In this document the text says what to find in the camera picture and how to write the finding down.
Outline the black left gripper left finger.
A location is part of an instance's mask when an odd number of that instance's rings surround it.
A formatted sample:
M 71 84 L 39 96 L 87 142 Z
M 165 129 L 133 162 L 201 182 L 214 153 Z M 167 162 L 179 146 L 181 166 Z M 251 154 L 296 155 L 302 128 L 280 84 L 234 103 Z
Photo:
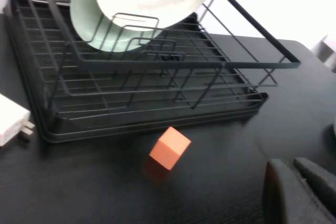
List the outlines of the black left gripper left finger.
M 294 164 L 267 162 L 262 191 L 264 223 L 330 223 L 331 214 Z

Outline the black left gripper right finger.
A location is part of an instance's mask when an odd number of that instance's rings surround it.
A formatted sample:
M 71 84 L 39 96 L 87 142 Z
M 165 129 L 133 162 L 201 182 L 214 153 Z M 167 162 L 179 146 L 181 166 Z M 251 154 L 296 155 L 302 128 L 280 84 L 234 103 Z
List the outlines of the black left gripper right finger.
M 293 164 L 320 202 L 335 216 L 335 175 L 307 158 L 295 158 Z

